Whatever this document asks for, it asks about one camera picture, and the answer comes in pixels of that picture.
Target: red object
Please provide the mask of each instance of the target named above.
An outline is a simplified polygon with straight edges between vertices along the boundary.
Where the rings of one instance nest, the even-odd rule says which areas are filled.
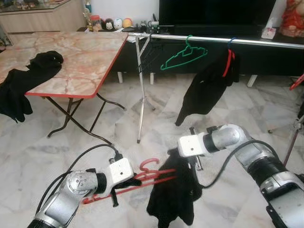
[[[100,20],[100,16],[99,15],[92,15],[91,20]]]
[[[293,83],[293,85],[289,88],[289,90],[293,90],[294,88],[296,88],[298,85],[300,85],[302,82],[304,81],[304,74],[302,74],[302,76],[300,76],[295,83]]]
[[[226,74],[227,74],[227,72],[228,72],[228,70],[229,70],[230,63],[231,63],[231,57],[232,57],[233,59],[235,58],[235,55],[234,55],[234,52],[233,52],[233,51],[231,51],[230,49],[228,49],[228,52],[229,52],[229,54],[228,54],[228,60],[227,60],[226,69],[225,69],[225,71],[224,71],[223,77],[226,77]]]
[[[280,33],[289,37],[304,37],[304,1],[287,0],[282,15]]]
[[[148,168],[145,168],[144,165],[146,165],[146,164],[148,164],[150,162],[156,162],[158,164],[160,162],[160,160],[158,158],[150,158],[150,159],[144,160],[141,163],[141,165],[139,166],[139,169],[141,171],[143,171],[143,172],[137,174],[134,178],[136,178],[136,179],[141,180],[142,182],[144,182],[144,181],[154,180],[154,179],[158,178],[159,175],[161,175],[161,174],[171,173],[171,172],[175,172],[176,171],[175,169],[161,170],[161,171],[159,171],[159,170],[149,170]],[[165,181],[169,181],[169,180],[172,180],[172,179],[175,179],[175,178],[176,178],[176,176],[171,176],[171,177],[166,177],[166,178],[158,179],[156,181],[151,181],[151,182],[148,182],[148,183],[143,183],[141,186],[130,187],[128,189],[124,189],[124,190],[118,191],[118,192],[116,192],[116,195],[123,194],[125,192],[136,190],[136,189],[139,189],[139,188],[143,188],[143,187],[146,187],[146,186],[149,186],[149,185],[159,184],[159,183],[162,183],[162,182],[165,182]],[[108,195],[106,197],[98,197],[98,195],[95,194],[91,198],[84,198],[82,200],[82,203],[83,204],[89,204],[89,203],[93,203],[95,201],[106,199],[106,198],[108,198],[110,196],[111,195]]]

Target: green hanger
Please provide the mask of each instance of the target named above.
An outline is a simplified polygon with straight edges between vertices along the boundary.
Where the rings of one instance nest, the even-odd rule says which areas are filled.
[[[192,35],[189,35],[189,36],[186,38],[186,47],[185,47],[185,49],[183,49],[182,51],[180,51],[180,52],[177,53],[176,55],[172,56],[171,58],[169,58],[169,59],[166,61],[165,64],[161,65],[161,70],[167,70],[167,69],[170,69],[170,68],[174,68],[174,67],[179,67],[179,66],[185,65],[185,64],[187,64],[187,63],[191,63],[191,62],[193,62],[193,61],[195,61],[195,60],[197,60],[197,59],[199,59],[199,58],[201,58],[201,57],[203,57],[203,56],[205,56],[205,55],[208,54],[208,50],[206,50],[206,49],[203,48],[203,47],[201,47],[201,48],[200,48],[200,47],[191,47],[191,45],[190,45],[189,42],[188,42],[188,38],[189,38],[189,37],[192,37]],[[180,64],[173,65],[173,66],[168,66],[168,63],[169,63],[172,59],[177,58],[179,55],[181,55],[182,57],[190,56],[190,55],[192,55],[193,50],[197,50],[197,51],[198,51],[198,50],[202,50],[203,53],[202,53],[200,56],[198,56],[198,57],[196,57],[196,58],[194,58],[194,59],[192,59],[192,60],[189,60],[189,61],[187,61],[187,62],[180,63]]]

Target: marble floor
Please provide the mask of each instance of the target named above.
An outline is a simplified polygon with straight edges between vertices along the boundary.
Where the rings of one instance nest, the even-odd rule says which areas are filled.
[[[110,75],[100,89],[102,96],[117,101],[127,108],[107,105],[94,132],[114,142],[127,157],[135,172],[148,158],[167,158],[167,150],[176,147],[177,139],[190,134],[189,127],[198,132],[206,127],[226,123],[245,127],[256,138],[270,143],[284,158],[302,88],[289,91],[288,77],[260,76],[252,88],[247,88],[248,77],[229,87],[208,115],[188,116],[180,127],[175,120],[182,105],[184,93],[193,75],[156,75],[155,85],[145,80],[146,95],[156,107],[145,109],[142,141],[136,143],[140,113],[141,89],[138,77],[124,76],[119,84]],[[34,113],[24,123],[16,124],[0,116],[0,227],[24,228],[33,219],[37,204],[51,181],[63,173],[84,150],[103,143],[74,124],[47,138],[59,127],[64,116],[52,104],[40,97],[29,97]],[[67,99],[56,99],[67,105]],[[97,98],[85,100],[75,118],[89,127],[101,103]],[[220,169],[229,151],[221,151],[201,159],[204,171],[198,173],[201,183],[209,183]],[[287,164],[289,170],[304,172],[304,138],[300,134]],[[85,156],[76,169],[105,167],[112,157],[109,149],[96,149]],[[146,213],[152,187],[118,196],[120,206],[112,207],[111,199],[81,205],[69,227],[72,228],[156,228],[157,219]],[[233,158],[218,183],[205,190],[194,203],[195,219],[192,228],[271,228],[271,219],[265,211],[266,202],[258,187]],[[171,228],[187,227],[180,219]]]

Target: black cable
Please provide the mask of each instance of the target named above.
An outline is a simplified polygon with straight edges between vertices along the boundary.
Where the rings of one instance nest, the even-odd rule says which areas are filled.
[[[45,190],[45,192],[43,193],[42,197],[41,197],[41,200],[38,204],[38,207],[37,207],[37,210],[36,210],[36,213],[38,213],[41,209],[41,206],[42,206],[42,203],[43,203],[43,200],[45,199],[45,197],[47,196],[47,193],[50,191],[50,189],[52,188],[52,186],[60,179],[60,178],[63,178],[65,177],[67,174],[69,174],[71,172],[65,172],[65,173],[62,173],[60,176],[58,176],[55,180],[53,180],[53,182],[48,186],[48,188]]]
[[[79,155],[75,160],[74,162],[72,163],[72,165],[67,169],[67,171],[63,174],[61,174],[59,177],[57,177],[51,184],[50,186],[47,188],[47,190],[44,192],[39,204],[38,204],[38,207],[37,207],[37,210],[36,210],[36,213],[38,213],[41,209],[41,206],[42,206],[42,203],[47,195],[47,193],[50,191],[50,189],[52,188],[52,186],[59,180],[59,183],[56,185],[56,187],[53,189],[53,191],[51,192],[51,194],[49,195],[49,197],[47,198],[47,200],[55,194],[56,190],[59,188],[59,186],[61,185],[61,183],[63,182],[64,178],[71,172],[72,168],[76,165],[76,163],[79,161],[79,159],[81,159],[85,154],[87,154],[88,152],[90,152],[91,150],[93,149],[96,149],[98,147],[102,147],[102,146],[107,146],[107,147],[110,147],[114,150],[115,152],[115,156],[119,156],[119,151],[113,147],[112,145],[109,145],[109,144],[100,144],[100,145],[96,145],[96,146],[93,146],[89,149],[87,149],[85,152],[83,152],[81,155]]]
[[[277,156],[277,153],[276,153],[276,151],[274,150],[274,148],[273,148],[271,145],[269,145],[268,143],[263,142],[263,141],[260,141],[260,140],[250,140],[250,141],[248,141],[248,142],[245,142],[245,143],[239,145],[237,148],[235,148],[235,149],[229,154],[229,156],[228,156],[228,157],[226,158],[226,160],[224,161],[222,167],[220,168],[220,170],[219,170],[217,176],[215,177],[215,179],[214,179],[209,185],[207,185],[207,186],[201,185],[201,186],[202,186],[202,189],[208,189],[208,188],[210,188],[211,186],[213,186],[213,185],[219,180],[219,178],[220,178],[222,172],[223,172],[224,169],[226,168],[226,166],[227,166],[228,162],[230,161],[230,159],[232,158],[232,156],[233,156],[236,152],[238,152],[240,149],[242,149],[243,147],[245,147],[245,146],[247,146],[247,145],[249,145],[249,144],[253,144],[253,143],[258,143],[258,144],[262,144],[262,145],[266,146],[268,149],[271,150],[271,153],[272,153],[277,159],[279,159],[279,157]]]

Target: white wall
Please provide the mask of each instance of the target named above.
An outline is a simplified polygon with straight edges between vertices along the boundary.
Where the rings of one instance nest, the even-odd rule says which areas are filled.
[[[107,18],[131,18],[133,25],[141,20],[147,22],[154,13],[158,18],[159,0],[91,0],[92,14]]]

